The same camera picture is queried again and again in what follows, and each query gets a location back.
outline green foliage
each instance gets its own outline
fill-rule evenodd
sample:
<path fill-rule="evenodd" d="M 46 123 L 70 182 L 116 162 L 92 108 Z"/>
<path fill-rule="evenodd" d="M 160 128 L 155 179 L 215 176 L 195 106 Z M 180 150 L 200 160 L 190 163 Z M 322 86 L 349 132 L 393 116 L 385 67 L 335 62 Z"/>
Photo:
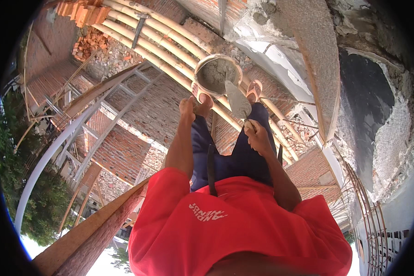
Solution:
<path fill-rule="evenodd" d="M 113 254 L 112 257 L 115 261 L 111 264 L 113 264 L 115 268 L 123 268 L 124 273 L 132 273 L 129 266 L 129 254 L 125 249 L 116 249 L 116 254 Z"/>
<path fill-rule="evenodd" d="M 343 236 L 345 237 L 345 239 L 347 240 L 347 242 L 351 245 L 355 242 L 354 239 L 354 234 L 352 232 L 345 232 L 343 233 Z"/>
<path fill-rule="evenodd" d="M 18 140 L 28 127 L 24 102 L 20 93 L 11 92 L 2 100 L 4 112 L 0 113 L 0 180 L 8 212 L 13 220 L 26 177 L 29 177 L 23 175 L 25 163 L 32 152 L 38 149 L 41 137 L 32 129 L 14 154 Z M 56 240 L 55 233 L 70 199 L 67 183 L 48 164 L 29 198 L 21 233 L 28 235 L 40 246 L 52 244 Z"/>

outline mortar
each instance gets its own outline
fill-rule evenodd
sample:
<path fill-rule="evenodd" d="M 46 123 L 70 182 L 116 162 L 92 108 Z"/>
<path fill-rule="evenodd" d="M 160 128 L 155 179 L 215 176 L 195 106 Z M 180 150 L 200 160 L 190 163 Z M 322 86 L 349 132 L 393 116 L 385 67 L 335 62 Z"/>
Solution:
<path fill-rule="evenodd" d="M 195 68 L 195 83 L 213 97 L 226 94 L 225 81 L 230 80 L 235 86 L 242 81 L 242 69 L 232 58 L 215 54 L 201 59 Z"/>

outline man's arm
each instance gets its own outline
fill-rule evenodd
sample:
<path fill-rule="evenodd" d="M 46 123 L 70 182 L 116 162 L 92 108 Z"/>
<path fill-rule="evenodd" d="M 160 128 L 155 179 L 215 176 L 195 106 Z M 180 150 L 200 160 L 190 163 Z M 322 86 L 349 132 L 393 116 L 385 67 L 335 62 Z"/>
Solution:
<path fill-rule="evenodd" d="M 178 124 L 177 134 L 170 144 L 166 156 L 165 168 L 172 167 L 182 170 L 187 174 L 188 179 L 193 174 L 193 149 L 191 129 L 195 120 L 193 113 L 193 99 L 183 99 L 180 103 L 181 118 Z"/>
<path fill-rule="evenodd" d="M 296 186 L 291 182 L 281 163 L 271 149 L 266 129 L 255 120 L 249 120 L 251 125 L 244 124 L 244 132 L 248 136 L 248 144 L 251 148 L 265 158 L 273 179 L 275 200 L 278 205 L 287 211 L 292 211 L 302 201 Z"/>

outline red t-shirt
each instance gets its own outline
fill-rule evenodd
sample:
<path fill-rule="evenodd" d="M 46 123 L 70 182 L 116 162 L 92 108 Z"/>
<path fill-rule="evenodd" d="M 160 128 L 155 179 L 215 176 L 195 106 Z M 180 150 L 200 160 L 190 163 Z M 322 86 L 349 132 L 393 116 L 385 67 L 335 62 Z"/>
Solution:
<path fill-rule="evenodd" d="M 187 175 L 165 168 L 150 178 L 128 250 L 136 276 L 204 276 L 235 252 L 275 257 L 309 274 L 344 276 L 351 247 L 323 196 L 279 207 L 273 188 L 239 176 L 189 192 Z"/>

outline black strap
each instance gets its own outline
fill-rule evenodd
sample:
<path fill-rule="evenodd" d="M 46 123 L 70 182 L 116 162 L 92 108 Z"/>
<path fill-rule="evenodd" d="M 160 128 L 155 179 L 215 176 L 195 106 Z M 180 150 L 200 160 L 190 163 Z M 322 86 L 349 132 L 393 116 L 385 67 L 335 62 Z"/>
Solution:
<path fill-rule="evenodd" d="M 207 152 L 207 180 L 210 195 L 218 196 L 215 188 L 215 157 L 214 157 L 215 146 L 210 144 Z"/>

